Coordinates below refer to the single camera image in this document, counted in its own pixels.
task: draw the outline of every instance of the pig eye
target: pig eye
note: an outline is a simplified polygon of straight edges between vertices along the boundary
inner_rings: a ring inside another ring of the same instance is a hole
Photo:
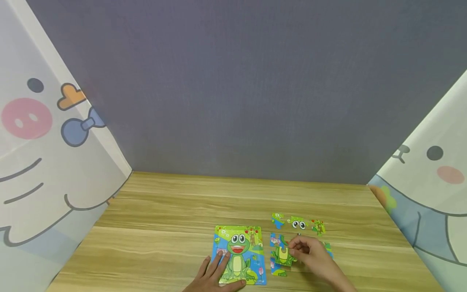
[[[443,149],[439,146],[431,146],[426,152],[426,157],[430,160],[440,160],[443,157]]]
[[[28,80],[28,88],[35,93],[41,93],[44,90],[44,83],[37,78],[30,78]]]

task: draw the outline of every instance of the gray wall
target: gray wall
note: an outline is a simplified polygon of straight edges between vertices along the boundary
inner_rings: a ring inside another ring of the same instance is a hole
[[[467,69],[467,1],[28,2],[136,171],[364,184]]]

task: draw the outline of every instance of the hand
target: hand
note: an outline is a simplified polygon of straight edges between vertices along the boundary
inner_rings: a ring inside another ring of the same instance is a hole
[[[336,291],[357,291],[318,239],[297,235],[290,241],[289,249],[292,256],[304,263]]]
[[[208,256],[201,264],[193,282],[182,292],[235,292],[245,287],[247,284],[245,280],[233,282],[222,287],[219,286],[219,279],[226,270],[227,263],[230,259],[230,252],[226,253],[224,259],[219,264],[221,258],[222,251],[217,253],[212,264],[208,268],[209,260],[211,259],[211,257]]]

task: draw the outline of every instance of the wood grain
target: wood grain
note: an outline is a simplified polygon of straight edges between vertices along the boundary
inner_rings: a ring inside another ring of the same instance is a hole
[[[182,291],[217,224],[262,227],[268,284],[243,291],[330,291],[299,264],[270,274],[270,233],[296,232],[277,230],[272,212],[323,220],[322,239],[361,292],[442,291],[367,186],[155,173],[132,175],[48,291]]]

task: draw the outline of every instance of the pink cheek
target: pink cheek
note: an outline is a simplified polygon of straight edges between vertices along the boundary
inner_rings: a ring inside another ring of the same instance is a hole
[[[1,112],[1,122],[12,135],[37,139],[52,128],[52,114],[40,101],[20,98],[9,102]]]
[[[436,172],[443,181],[449,184],[458,185],[462,184],[465,180],[464,174],[451,166],[441,166]]]

